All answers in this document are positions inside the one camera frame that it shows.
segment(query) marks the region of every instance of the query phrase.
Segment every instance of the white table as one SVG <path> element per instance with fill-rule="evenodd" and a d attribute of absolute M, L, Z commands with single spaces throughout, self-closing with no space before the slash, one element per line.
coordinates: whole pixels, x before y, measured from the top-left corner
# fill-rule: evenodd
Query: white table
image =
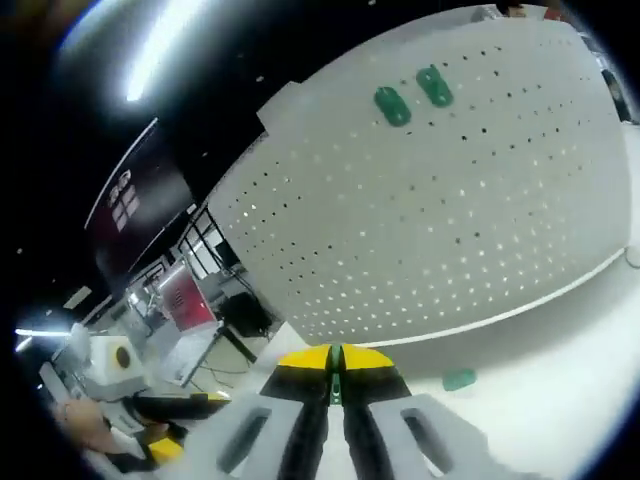
<path fill-rule="evenodd" d="M 519 317 L 379 350 L 413 394 L 433 396 L 482 430 L 498 461 L 564 479 L 597 459 L 636 398 L 639 311 L 640 273 L 619 259 Z M 306 346 L 285 323 L 235 395 L 259 391 L 282 355 Z M 477 382 L 445 392 L 442 373 L 460 367 L 473 368 Z"/>

